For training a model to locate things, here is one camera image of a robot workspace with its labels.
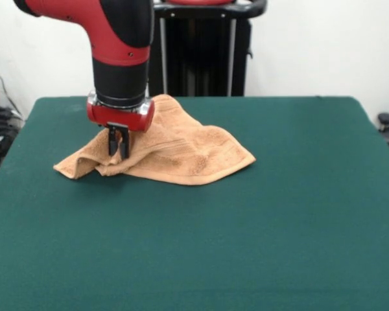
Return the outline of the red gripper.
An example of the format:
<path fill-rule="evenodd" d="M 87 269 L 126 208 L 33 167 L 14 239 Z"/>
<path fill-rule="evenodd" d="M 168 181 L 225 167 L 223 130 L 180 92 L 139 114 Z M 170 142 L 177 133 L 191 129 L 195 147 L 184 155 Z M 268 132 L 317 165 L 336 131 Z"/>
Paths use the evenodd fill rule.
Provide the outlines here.
<path fill-rule="evenodd" d="M 155 112 L 154 101 L 144 98 L 142 103 L 134 108 L 114 108 L 103 104 L 95 91 L 88 94 L 86 101 L 86 113 L 88 119 L 100 126 L 108 127 L 108 153 L 114 156 L 117 152 L 116 127 L 126 127 L 120 130 L 121 143 L 120 153 L 122 159 L 130 156 L 130 135 L 132 132 L 146 132 L 152 123 Z"/>

